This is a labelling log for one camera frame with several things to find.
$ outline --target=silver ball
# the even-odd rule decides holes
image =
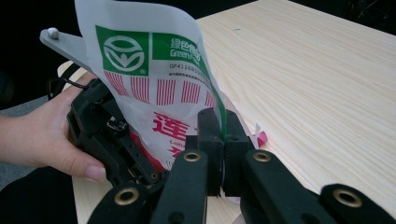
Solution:
[[[48,29],[49,32],[49,37],[51,37],[52,39],[58,39],[59,38],[59,31],[58,29],[51,27]]]

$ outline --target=black mechanical arm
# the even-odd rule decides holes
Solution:
[[[129,136],[129,124],[108,88],[93,80],[68,115],[75,142],[102,161],[113,186],[89,223],[205,223],[206,197],[241,198],[246,223],[396,223],[349,186],[305,189],[275,154],[254,148],[232,111],[227,135],[213,108],[198,113],[198,134],[188,136],[171,171],[158,173]]]

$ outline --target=gray metal bracket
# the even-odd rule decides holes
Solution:
[[[50,49],[55,50],[68,60],[92,73],[91,68],[88,66],[83,37],[69,35],[59,32],[55,28],[49,28],[41,31],[40,41]]]

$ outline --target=brass ring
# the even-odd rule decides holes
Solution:
[[[253,154],[253,158],[256,161],[270,161],[271,156],[265,152],[256,152]]]
[[[360,207],[362,205],[361,198],[349,190],[336,189],[332,195],[339,203],[342,203],[346,206]]]
[[[198,161],[201,159],[201,155],[195,152],[190,152],[184,155],[184,160],[186,161]]]
[[[125,193],[131,193],[132,195],[130,195],[130,197],[122,197],[122,195]],[[128,205],[134,203],[138,198],[139,198],[139,191],[136,188],[121,189],[116,194],[116,197],[114,197],[114,202],[118,205]]]

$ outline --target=gray fabric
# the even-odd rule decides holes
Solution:
[[[19,117],[30,113],[48,101],[47,96],[42,96],[33,101],[16,105],[0,111],[0,115]],[[0,162],[0,190],[14,180],[31,173],[35,168]]]

